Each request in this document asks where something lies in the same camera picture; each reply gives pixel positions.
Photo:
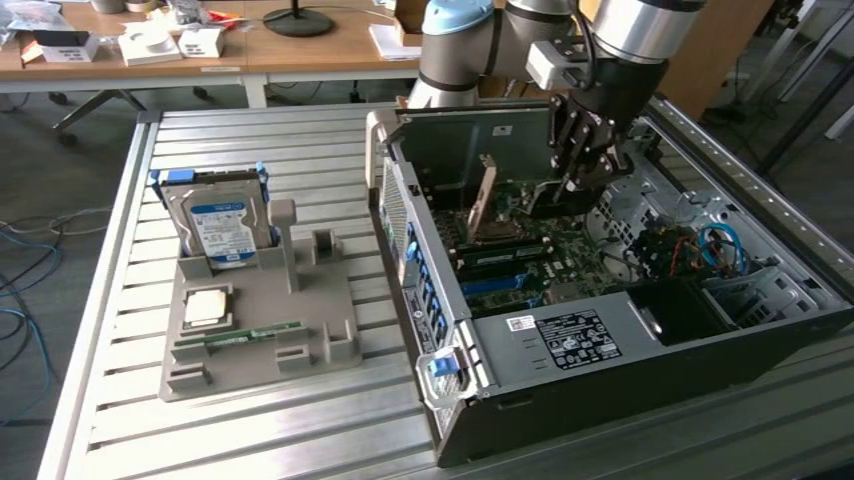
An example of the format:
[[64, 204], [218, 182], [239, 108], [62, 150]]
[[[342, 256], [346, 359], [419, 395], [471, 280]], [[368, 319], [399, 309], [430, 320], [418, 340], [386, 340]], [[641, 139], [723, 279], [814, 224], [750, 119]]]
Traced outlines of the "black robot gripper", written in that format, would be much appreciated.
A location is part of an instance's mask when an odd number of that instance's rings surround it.
[[551, 98], [547, 137], [562, 192], [598, 189], [634, 171], [621, 145], [669, 66], [609, 57], [563, 70], [569, 92]]

